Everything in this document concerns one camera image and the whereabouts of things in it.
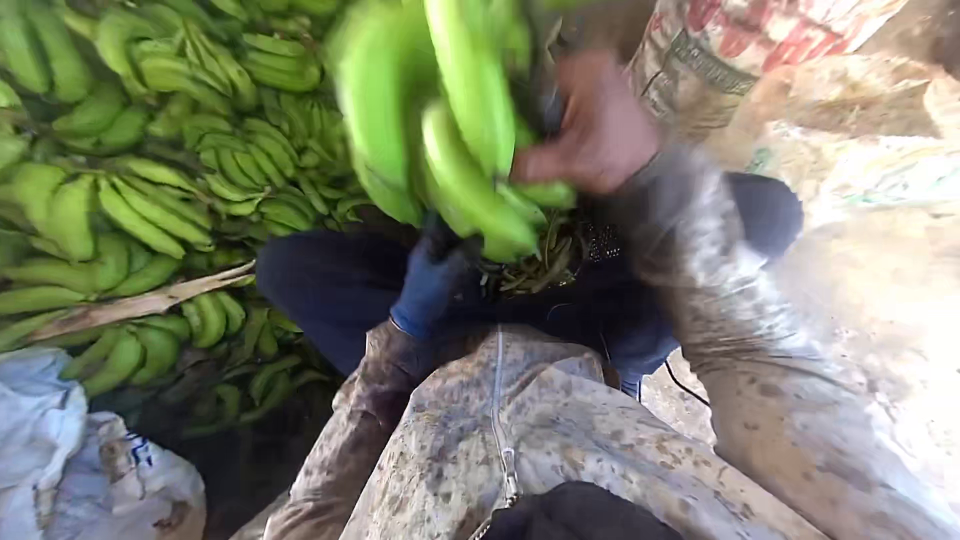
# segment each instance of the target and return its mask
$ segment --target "human hand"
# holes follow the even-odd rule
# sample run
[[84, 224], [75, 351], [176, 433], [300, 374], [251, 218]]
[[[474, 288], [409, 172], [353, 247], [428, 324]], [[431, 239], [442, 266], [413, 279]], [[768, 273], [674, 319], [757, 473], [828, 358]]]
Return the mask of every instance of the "human hand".
[[417, 339], [430, 337], [479, 259], [481, 245], [480, 236], [461, 239], [436, 213], [428, 215], [407, 260], [400, 297], [390, 308], [394, 324]]
[[630, 92], [610, 51], [588, 51], [557, 62], [565, 99], [557, 138], [514, 155], [511, 179], [565, 179], [581, 191], [616, 191], [660, 149], [657, 119]]

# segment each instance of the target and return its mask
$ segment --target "dark blue pants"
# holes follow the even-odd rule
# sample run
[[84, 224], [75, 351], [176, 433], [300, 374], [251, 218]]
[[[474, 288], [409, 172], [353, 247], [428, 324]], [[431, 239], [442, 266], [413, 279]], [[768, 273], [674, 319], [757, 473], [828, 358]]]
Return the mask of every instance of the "dark blue pants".
[[[783, 255], [803, 226], [800, 201], [786, 185], [730, 174], [747, 241], [769, 259]], [[364, 354], [367, 330], [385, 321], [403, 286], [409, 250], [371, 233], [312, 231], [271, 240], [257, 258], [257, 286], [344, 374]], [[643, 375], [679, 346], [653, 288], [624, 257], [588, 263], [577, 281], [501, 302], [455, 306], [452, 321], [533, 326], [607, 356], [636, 396]]]

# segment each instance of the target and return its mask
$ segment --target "banana stem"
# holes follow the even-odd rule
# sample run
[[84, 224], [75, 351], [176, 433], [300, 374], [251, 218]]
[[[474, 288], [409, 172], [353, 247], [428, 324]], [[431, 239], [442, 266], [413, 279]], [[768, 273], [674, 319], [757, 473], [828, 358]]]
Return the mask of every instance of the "banana stem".
[[87, 330], [117, 321], [136, 319], [145, 315], [163, 313], [177, 304], [211, 290], [226, 287], [244, 280], [250, 275], [255, 260], [204, 278], [189, 282], [176, 283], [156, 289], [140, 296], [132, 296], [113, 302], [76, 307], [66, 316], [34, 331], [24, 339], [24, 343], [33, 343], [41, 339], [56, 337], [65, 333]]

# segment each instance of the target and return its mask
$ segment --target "work glove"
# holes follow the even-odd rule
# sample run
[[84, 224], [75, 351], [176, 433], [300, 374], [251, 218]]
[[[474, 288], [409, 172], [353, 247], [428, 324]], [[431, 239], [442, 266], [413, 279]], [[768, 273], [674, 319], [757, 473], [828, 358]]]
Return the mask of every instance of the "work glove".
[[435, 212], [425, 221], [407, 259], [400, 297], [390, 308], [396, 327], [420, 340], [433, 337], [451, 301], [469, 287], [483, 241], [459, 238]]

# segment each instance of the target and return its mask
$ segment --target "black cable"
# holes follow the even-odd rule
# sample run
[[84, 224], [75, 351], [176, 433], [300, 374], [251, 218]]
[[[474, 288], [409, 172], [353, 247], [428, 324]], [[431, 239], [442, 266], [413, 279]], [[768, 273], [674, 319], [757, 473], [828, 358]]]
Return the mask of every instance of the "black cable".
[[710, 406], [710, 402], [708, 402], [707, 400], [701, 398], [701, 397], [700, 397], [700, 394], [694, 392], [693, 390], [690, 390], [689, 388], [687, 388], [686, 386], [684, 386], [684, 384], [683, 384], [682, 382], [680, 382], [679, 380], [677, 380], [677, 376], [673, 374], [673, 368], [670, 367], [670, 360], [664, 360], [663, 363], [666, 364], [666, 372], [670, 374], [670, 379], [673, 379], [673, 382], [674, 382], [677, 386], [680, 386], [680, 388], [682, 388], [687, 394], [693, 396], [694, 398], [697, 398], [697, 400], [698, 400], [700, 403], [702, 403], [702, 404], [704, 404], [704, 405], [706, 405], [706, 406]]

